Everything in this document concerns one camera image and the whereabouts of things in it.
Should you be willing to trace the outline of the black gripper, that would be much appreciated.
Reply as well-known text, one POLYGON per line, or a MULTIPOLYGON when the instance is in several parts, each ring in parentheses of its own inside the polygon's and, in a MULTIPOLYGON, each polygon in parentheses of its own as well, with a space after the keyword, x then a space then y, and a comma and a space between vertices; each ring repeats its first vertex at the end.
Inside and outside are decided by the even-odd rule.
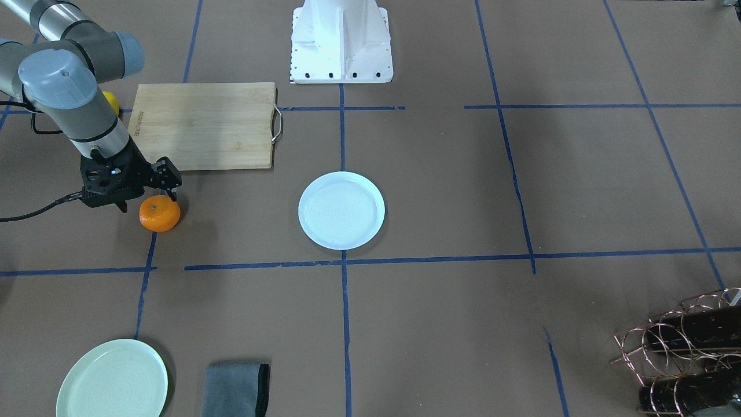
POLYGON ((127 201, 141 197, 146 187, 164 191, 171 201, 177 202, 182 174, 175 164, 166 156, 150 163, 131 138, 109 158, 100 154, 95 158, 81 156, 80 161, 81 200, 90 208, 115 204, 126 214, 127 201))

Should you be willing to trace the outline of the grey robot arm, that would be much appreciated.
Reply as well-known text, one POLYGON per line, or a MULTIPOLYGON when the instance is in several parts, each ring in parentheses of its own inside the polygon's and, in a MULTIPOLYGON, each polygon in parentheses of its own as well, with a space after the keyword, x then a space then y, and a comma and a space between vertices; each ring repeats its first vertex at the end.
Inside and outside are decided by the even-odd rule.
POLYGON ((2 39, 2 93, 8 105, 45 114, 81 156, 82 189, 50 204, 80 200, 90 208, 127 201, 145 188, 177 200, 182 176, 169 158, 150 163, 140 152, 100 84, 140 73, 145 53, 129 32, 106 31, 67 1, 3 1, 44 38, 25 45, 2 39))

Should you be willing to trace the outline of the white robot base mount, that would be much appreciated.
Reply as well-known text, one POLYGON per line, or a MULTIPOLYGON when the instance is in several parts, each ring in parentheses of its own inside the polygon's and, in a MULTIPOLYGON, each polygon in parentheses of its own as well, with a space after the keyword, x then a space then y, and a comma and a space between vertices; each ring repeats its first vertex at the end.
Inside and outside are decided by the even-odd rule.
POLYGON ((292 14, 289 81, 389 83, 394 79, 388 13, 375 1, 305 1, 292 14))

